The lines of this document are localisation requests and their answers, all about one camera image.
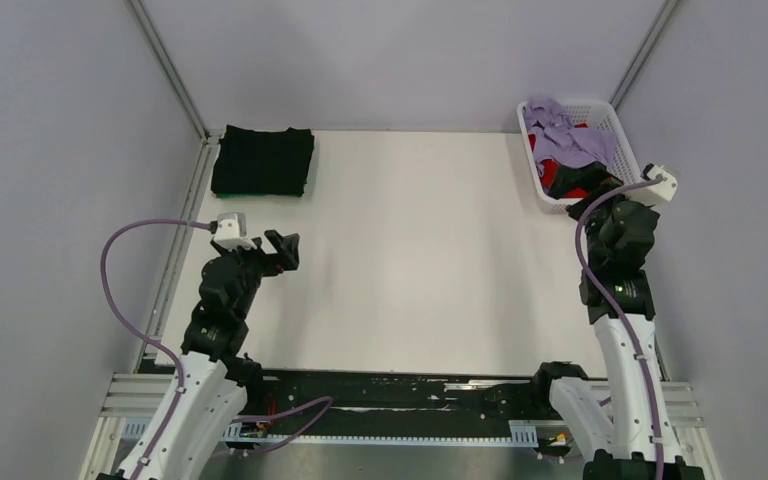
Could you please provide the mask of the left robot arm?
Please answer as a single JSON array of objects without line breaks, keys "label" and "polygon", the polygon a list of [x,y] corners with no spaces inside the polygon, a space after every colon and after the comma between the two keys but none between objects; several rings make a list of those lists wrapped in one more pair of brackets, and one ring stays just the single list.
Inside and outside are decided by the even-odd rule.
[{"label": "left robot arm", "polygon": [[212,241],[217,257],[200,273],[175,372],[135,447],[113,479],[195,479],[240,412],[266,400],[261,365],[240,355],[246,319],[263,279],[295,271],[300,237],[267,230],[248,246]]}]

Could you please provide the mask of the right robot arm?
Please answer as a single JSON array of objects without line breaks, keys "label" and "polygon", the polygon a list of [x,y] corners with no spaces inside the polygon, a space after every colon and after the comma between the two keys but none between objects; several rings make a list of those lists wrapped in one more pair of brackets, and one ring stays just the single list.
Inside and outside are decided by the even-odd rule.
[{"label": "right robot arm", "polygon": [[531,403],[564,420],[584,461],[585,479],[702,479],[685,459],[659,377],[655,310],[643,269],[654,245],[657,204],[674,180],[599,189],[568,210],[582,268],[580,295],[599,342],[610,394],[598,399],[574,365],[545,364]]}]

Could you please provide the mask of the purple t shirt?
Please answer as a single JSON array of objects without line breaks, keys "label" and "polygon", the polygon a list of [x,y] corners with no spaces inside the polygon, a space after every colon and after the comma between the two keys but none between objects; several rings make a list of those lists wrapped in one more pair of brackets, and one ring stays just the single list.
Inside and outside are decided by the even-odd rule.
[{"label": "purple t shirt", "polygon": [[535,137],[533,156],[538,175],[544,161],[577,169],[592,163],[611,167],[615,160],[616,134],[590,127],[576,127],[568,111],[548,96],[533,96],[523,109],[528,134]]}]

